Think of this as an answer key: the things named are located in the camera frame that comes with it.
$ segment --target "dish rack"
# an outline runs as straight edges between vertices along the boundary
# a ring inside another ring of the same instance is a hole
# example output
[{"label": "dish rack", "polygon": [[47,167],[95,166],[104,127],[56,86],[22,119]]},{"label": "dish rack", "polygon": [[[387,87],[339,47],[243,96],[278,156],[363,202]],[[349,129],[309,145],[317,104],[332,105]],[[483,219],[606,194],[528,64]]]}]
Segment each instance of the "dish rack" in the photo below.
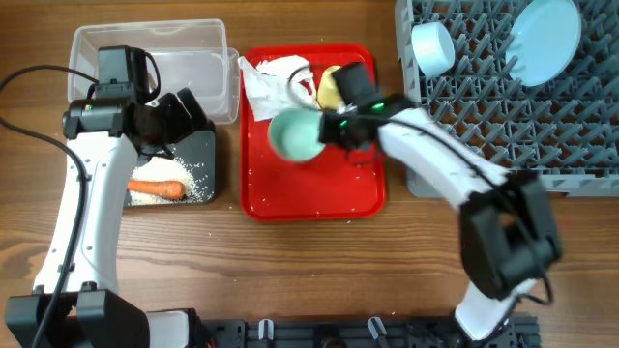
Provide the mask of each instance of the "dish rack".
[{"label": "dish rack", "polygon": [[[524,87],[509,77],[510,35],[527,0],[398,0],[396,33],[404,92],[474,153],[512,170],[538,171],[549,191],[619,196],[619,0],[575,1],[582,37],[554,79]],[[414,25],[441,21],[456,49],[454,66],[420,76]],[[408,170],[409,190],[438,197]]]}]

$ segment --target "white paper towel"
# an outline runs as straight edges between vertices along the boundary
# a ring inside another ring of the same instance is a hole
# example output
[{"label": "white paper towel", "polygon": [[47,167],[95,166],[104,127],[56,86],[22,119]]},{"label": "white paper towel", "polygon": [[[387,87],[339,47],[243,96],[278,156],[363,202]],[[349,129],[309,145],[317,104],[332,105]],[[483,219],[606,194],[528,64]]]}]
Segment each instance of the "white paper towel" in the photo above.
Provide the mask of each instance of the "white paper towel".
[{"label": "white paper towel", "polygon": [[[239,58],[239,67],[243,71],[245,95],[250,102],[255,121],[270,120],[287,108],[300,107],[290,99],[286,84],[292,73],[306,66],[309,62],[299,56],[282,57],[271,62],[260,62],[254,68],[245,57]],[[312,90],[310,94],[299,82],[306,81]],[[305,104],[318,107],[315,101],[313,73],[309,70],[299,72],[292,81],[292,91]]]}]

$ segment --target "clear plastic container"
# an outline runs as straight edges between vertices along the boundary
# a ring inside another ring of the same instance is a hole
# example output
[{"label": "clear plastic container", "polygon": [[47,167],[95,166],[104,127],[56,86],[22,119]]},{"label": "clear plastic container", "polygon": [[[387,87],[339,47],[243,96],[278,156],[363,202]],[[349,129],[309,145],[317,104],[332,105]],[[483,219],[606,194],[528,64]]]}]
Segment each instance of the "clear plastic container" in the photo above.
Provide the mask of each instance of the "clear plastic container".
[{"label": "clear plastic container", "polygon": [[[218,19],[172,20],[83,26],[75,31],[69,67],[97,77],[98,49],[128,45],[150,52],[162,77],[162,91],[189,87],[216,124],[231,124],[238,114],[234,76],[228,59],[225,26]],[[149,74],[155,71],[148,63]],[[90,82],[69,74],[69,102],[85,98]]]}]

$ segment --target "red tray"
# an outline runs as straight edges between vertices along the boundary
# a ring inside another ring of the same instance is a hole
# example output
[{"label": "red tray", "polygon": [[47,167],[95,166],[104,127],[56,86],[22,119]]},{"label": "red tray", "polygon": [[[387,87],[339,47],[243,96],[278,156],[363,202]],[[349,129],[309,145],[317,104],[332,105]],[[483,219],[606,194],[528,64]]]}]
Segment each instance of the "red tray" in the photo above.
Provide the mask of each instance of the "red tray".
[{"label": "red tray", "polygon": [[[299,55],[324,67],[312,70],[316,86],[324,69],[363,62],[374,79],[374,62],[357,44],[254,48],[245,54],[254,66],[264,60]],[[269,146],[269,121],[254,122],[241,78],[241,206],[258,221],[368,218],[385,204],[382,158],[327,146],[303,164],[287,162]]]}]

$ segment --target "wood grain surface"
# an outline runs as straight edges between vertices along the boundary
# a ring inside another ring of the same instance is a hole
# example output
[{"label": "wood grain surface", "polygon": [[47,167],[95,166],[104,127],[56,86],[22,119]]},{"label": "wood grain surface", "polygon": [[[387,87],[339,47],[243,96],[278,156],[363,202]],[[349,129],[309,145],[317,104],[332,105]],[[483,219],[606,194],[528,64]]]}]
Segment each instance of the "wood grain surface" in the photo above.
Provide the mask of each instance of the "wood grain surface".
[{"label": "wood grain surface", "polygon": [[[0,77],[37,64],[66,66],[82,25],[220,18],[244,53],[276,44],[358,43],[375,56],[383,91],[402,90],[394,1],[53,1],[0,5]],[[67,77],[33,72],[0,95],[0,115],[61,139]],[[369,219],[260,224],[239,206],[239,127],[218,130],[220,196],[208,206],[141,208],[123,216],[121,295],[143,310],[195,307],[203,318],[280,320],[447,315],[467,283],[456,214],[417,199],[386,161],[388,202]],[[65,157],[0,129],[0,311],[29,294],[44,261]],[[556,304],[539,315],[545,347],[619,345],[619,200],[554,199],[565,258],[551,272]],[[0,347],[16,343],[0,324]]]}]

